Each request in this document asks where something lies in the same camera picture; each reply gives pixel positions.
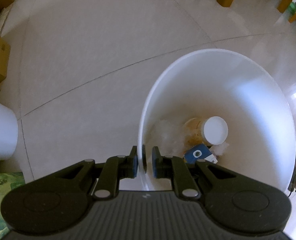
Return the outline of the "milk tea paper cup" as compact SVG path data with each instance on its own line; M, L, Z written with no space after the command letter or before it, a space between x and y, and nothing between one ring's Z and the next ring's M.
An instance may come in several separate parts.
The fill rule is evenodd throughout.
M206 146L220 145L228 137L228 124L220 116L205 118L192 118L184 126L185 145L196 146L205 144Z

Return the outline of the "white plastic waste bin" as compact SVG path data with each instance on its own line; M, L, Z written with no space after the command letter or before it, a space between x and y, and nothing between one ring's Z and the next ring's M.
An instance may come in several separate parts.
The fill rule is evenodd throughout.
M146 98L138 133L139 163L151 161L150 138L159 120L183 126L220 116L228 124L227 149L218 164L286 191L292 177L296 131L287 99L255 61L234 51L203 49L174 61Z

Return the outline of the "crumpled white paper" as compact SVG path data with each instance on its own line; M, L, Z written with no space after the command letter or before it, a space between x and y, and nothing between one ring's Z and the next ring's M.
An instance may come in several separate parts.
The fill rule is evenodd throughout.
M169 120L160 120L153 126L149 142L151 146L157 146L163 155L182 157L185 152L184 129Z

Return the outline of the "blue snack wrapper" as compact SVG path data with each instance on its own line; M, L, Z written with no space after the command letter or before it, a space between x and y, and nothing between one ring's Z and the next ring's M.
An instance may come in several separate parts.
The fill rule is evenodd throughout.
M183 158L188 164L194 164L198 159L204 159L214 164L218 161L205 144L193 146L193 148L185 152Z

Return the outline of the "white cylindrical container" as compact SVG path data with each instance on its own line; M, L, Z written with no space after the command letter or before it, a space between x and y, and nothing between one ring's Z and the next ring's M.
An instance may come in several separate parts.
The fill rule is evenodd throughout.
M0 160L11 158L18 141L18 123L14 112L0 104Z

